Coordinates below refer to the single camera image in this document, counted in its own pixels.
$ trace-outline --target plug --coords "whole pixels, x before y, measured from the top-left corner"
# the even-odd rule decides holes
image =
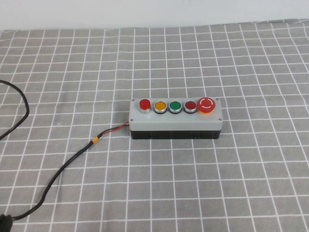
[[[0,232],[10,232],[13,226],[12,216],[5,216],[2,214],[0,216]]]

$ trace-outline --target button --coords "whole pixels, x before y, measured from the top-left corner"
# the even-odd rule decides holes
[[[154,104],[154,111],[157,113],[157,114],[164,114],[166,112],[166,104],[164,102],[160,102],[158,101],[156,104]]]
[[[197,104],[194,101],[187,101],[184,104],[184,111],[188,114],[193,114],[197,111]]]
[[[178,101],[173,101],[169,104],[169,111],[172,114],[179,114],[182,110],[182,105]]]
[[[203,114],[209,114],[216,107],[216,103],[211,98],[201,98],[197,101],[198,110]]]
[[[140,112],[142,114],[150,113],[151,111],[151,104],[148,99],[143,99],[140,101]]]

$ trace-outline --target yellow push button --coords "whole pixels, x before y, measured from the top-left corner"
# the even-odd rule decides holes
[[[164,114],[166,112],[167,106],[164,102],[158,101],[156,104],[154,104],[154,111],[157,114]]]

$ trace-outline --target yellow cable tie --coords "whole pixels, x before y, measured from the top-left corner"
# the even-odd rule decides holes
[[[98,137],[95,137],[92,141],[95,144],[98,141]]]

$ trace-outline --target control box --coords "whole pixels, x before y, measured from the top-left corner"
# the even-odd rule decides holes
[[[218,139],[223,124],[219,99],[132,99],[132,139]]]

